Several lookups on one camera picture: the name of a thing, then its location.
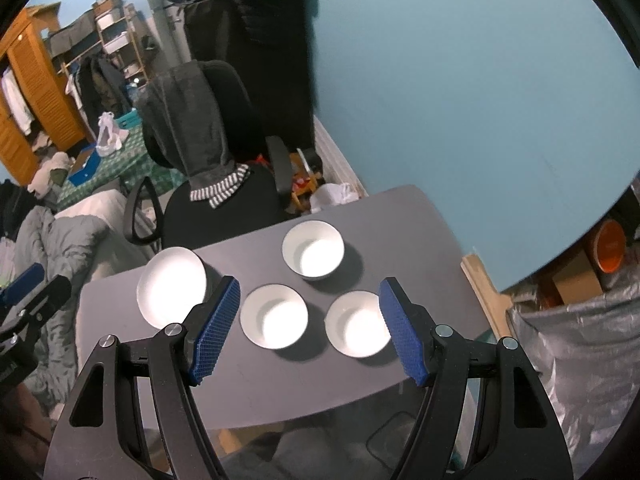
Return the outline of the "white bag on floor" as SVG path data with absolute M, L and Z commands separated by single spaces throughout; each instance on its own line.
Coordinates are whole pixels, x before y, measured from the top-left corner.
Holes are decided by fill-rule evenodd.
M 316 214 L 319 211 L 346 205 L 359 200 L 360 196 L 349 183 L 326 183 L 318 187 L 318 190 L 310 196 L 310 211 Z

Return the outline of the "black hanging coat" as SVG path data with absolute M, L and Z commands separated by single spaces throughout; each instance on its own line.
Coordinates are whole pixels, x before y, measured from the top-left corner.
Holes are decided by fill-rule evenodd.
M 183 12 L 191 58 L 224 61 L 269 132 L 314 147 L 306 0 L 168 0 Z

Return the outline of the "white bowl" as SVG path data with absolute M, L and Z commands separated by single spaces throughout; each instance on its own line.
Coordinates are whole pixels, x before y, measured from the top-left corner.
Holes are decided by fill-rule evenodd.
M 291 347 L 303 337 L 308 322 L 308 308 L 303 297 L 282 284 L 254 289 L 240 309 L 240 325 L 245 337 L 268 350 Z
M 390 342 L 378 295 L 365 290 L 337 297 L 326 312 L 324 329 L 332 347 L 354 359 L 375 356 Z
M 288 230 L 281 254 L 295 274 L 306 280 L 321 280 L 341 265 L 345 243 L 340 231 L 328 222 L 307 220 Z

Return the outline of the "wooden louvred wardrobe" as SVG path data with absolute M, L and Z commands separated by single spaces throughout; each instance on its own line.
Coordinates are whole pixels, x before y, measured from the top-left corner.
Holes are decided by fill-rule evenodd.
M 26 6 L 1 36 L 1 64 L 12 68 L 26 103 L 55 147 L 63 152 L 90 140 L 75 101 L 65 93 L 66 78 L 54 68 L 41 32 L 60 29 L 60 4 Z M 39 162 L 26 136 L 1 101 L 1 163 L 20 185 L 28 185 Z

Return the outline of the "dark grey hooded sweater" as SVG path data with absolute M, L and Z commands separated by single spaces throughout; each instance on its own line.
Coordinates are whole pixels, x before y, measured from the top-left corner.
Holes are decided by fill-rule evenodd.
M 217 209 L 250 175 L 233 137 L 250 131 L 254 110 L 229 63 L 190 61 L 166 70 L 143 88 L 136 109 L 160 154 L 188 179 L 192 202 Z

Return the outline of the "white plastic bag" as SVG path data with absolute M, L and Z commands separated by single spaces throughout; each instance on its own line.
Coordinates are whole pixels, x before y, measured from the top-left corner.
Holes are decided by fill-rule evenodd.
M 122 137 L 114 114 L 104 112 L 98 121 L 99 133 L 96 138 L 96 152 L 101 158 L 110 156 L 122 148 Z

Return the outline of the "bed with grey sheet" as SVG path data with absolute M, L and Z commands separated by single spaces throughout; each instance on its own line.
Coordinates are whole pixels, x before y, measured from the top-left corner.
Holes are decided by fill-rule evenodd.
M 55 215 L 57 219 L 95 216 L 107 225 L 106 235 L 96 250 L 86 282 L 144 266 L 155 255 L 150 246 L 137 246 L 124 237 L 126 203 L 127 199 L 121 192 L 108 190 L 89 196 Z

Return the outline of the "white plate back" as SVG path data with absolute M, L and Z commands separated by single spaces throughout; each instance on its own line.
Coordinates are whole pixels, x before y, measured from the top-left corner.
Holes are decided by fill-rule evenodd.
M 144 267 L 137 284 L 138 309 L 152 327 L 160 330 L 182 323 L 208 292 L 206 267 L 192 250 L 169 247 Z

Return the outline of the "grey quilted duvet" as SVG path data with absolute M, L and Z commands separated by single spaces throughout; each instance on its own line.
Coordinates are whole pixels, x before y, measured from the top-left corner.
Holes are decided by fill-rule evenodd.
M 107 233 L 106 222 L 98 217 L 58 218 L 41 206 L 26 216 L 18 231 L 14 246 L 17 273 L 38 263 L 43 267 L 44 284 L 58 276 L 70 281 L 70 296 L 40 330 L 34 349 L 38 365 L 25 379 L 27 388 L 46 412 L 66 403 L 76 382 L 79 294 Z

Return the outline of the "blue cardboard box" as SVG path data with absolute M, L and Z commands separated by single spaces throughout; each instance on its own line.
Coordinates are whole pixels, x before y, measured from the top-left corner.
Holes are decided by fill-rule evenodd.
M 94 176 L 100 162 L 101 157 L 96 151 L 96 146 L 89 145 L 78 154 L 72 168 L 70 168 L 67 180 L 73 186 L 83 185 Z

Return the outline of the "green checkered cloth table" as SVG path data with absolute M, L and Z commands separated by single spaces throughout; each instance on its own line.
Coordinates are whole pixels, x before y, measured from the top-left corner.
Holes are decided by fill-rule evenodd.
M 70 180 L 64 183 L 56 208 L 64 210 L 73 206 L 98 188 L 113 182 L 119 185 L 124 194 L 128 194 L 143 177 L 152 180 L 155 191 L 160 195 L 178 188 L 186 180 L 177 170 L 161 167 L 154 162 L 144 144 L 142 125 L 137 125 L 129 130 L 129 136 L 120 150 L 101 159 L 88 181 L 78 186 Z

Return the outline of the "black office chair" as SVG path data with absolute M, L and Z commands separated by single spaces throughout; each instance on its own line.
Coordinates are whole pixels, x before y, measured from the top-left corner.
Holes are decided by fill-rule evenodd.
M 136 103 L 152 161 L 186 180 L 160 202 L 144 177 L 129 194 L 128 242 L 198 249 L 293 219 L 290 153 L 267 136 L 236 70 L 190 61 L 156 76 Z

